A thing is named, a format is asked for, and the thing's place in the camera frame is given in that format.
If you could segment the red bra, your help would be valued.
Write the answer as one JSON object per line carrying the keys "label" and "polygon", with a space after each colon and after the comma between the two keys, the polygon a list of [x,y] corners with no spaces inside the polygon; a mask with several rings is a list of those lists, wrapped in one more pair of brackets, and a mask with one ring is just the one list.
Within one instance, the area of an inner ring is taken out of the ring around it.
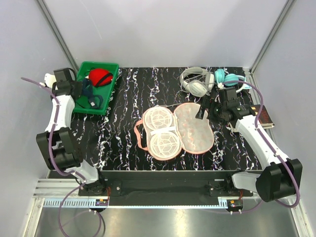
{"label": "red bra", "polygon": [[108,70],[96,68],[89,72],[88,78],[92,81],[94,87],[103,87],[110,84],[114,76]]}

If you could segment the navy blue bra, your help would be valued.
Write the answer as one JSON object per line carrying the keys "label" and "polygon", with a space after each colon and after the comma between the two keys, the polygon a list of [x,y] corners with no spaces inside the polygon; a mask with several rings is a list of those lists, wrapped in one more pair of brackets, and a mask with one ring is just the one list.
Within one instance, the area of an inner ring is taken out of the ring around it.
{"label": "navy blue bra", "polygon": [[101,109],[103,97],[101,95],[94,94],[92,81],[90,79],[83,79],[82,95],[87,97],[88,103],[92,109]]}

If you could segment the pink mesh laundry bag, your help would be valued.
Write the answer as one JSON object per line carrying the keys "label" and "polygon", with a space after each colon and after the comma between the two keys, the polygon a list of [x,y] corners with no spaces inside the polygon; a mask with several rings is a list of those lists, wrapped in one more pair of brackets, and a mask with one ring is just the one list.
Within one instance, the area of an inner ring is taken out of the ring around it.
{"label": "pink mesh laundry bag", "polygon": [[147,109],[134,126],[138,147],[159,161],[171,160],[182,150],[206,153],[214,144],[214,134],[207,112],[197,118],[199,109],[197,103],[178,104],[174,111],[168,106]]}

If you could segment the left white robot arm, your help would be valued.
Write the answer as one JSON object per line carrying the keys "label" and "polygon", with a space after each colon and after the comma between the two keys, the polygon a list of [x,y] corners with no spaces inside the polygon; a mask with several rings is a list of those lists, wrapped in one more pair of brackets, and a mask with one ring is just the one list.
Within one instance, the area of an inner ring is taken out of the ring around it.
{"label": "left white robot arm", "polygon": [[82,93],[82,82],[77,81],[71,68],[54,70],[46,74],[40,84],[50,94],[52,112],[45,132],[36,136],[43,159],[50,170],[62,176],[75,177],[81,189],[100,196],[107,189],[107,182],[97,168],[83,158],[79,143],[71,131],[71,117],[75,101]]}

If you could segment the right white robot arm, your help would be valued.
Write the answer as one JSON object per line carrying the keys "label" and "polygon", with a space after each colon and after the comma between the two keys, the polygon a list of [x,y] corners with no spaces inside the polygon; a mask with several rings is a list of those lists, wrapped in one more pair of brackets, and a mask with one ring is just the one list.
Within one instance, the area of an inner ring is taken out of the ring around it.
{"label": "right white robot arm", "polygon": [[251,105],[240,104],[234,88],[220,89],[219,98],[204,95],[196,118],[227,122],[233,132],[240,133],[258,158],[261,173],[239,171],[224,183],[228,195],[235,196],[241,190],[257,193],[265,201],[277,201],[295,195],[291,207],[300,200],[299,186],[303,166],[298,159],[290,159],[269,137],[259,123],[259,113]]}

